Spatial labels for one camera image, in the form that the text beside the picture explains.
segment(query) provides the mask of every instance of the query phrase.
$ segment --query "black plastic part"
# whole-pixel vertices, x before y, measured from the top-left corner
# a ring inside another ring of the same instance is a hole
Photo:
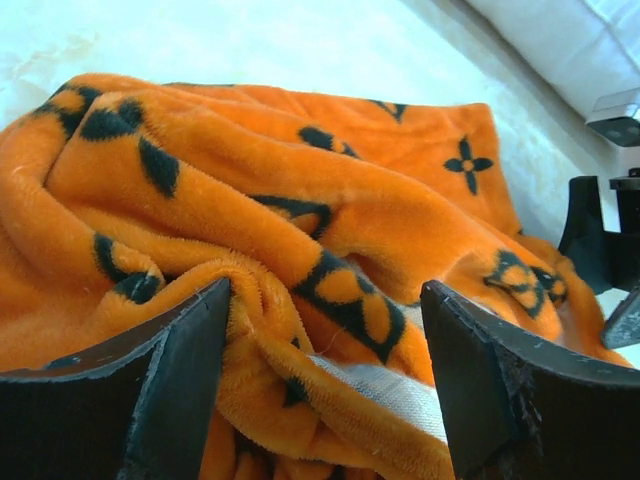
[[[457,478],[637,477],[640,372],[548,342],[436,281],[422,310]],[[454,336],[467,348],[452,348]]]
[[[0,374],[0,478],[197,479],[229,296],[220,280],[42,370]]]
[[[613,286],[608,237],[604,230],[597,177],[569,182],[569,210],[558,250],[596,294]]]
[[[597,177],[569,183],[569,212],[559,251],[596,294],[610,288],[632,292],[640,280],[640,169],[610,185],[618,195],[620,233],[604,229]],[[609,318],[602,333],[607,348],[640,342],[640,300],[629,294]]]

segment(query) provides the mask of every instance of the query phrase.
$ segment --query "white sheet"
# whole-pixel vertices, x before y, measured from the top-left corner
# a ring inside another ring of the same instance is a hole
[[[467,0],[582,116],[640,88],[638,0]]]

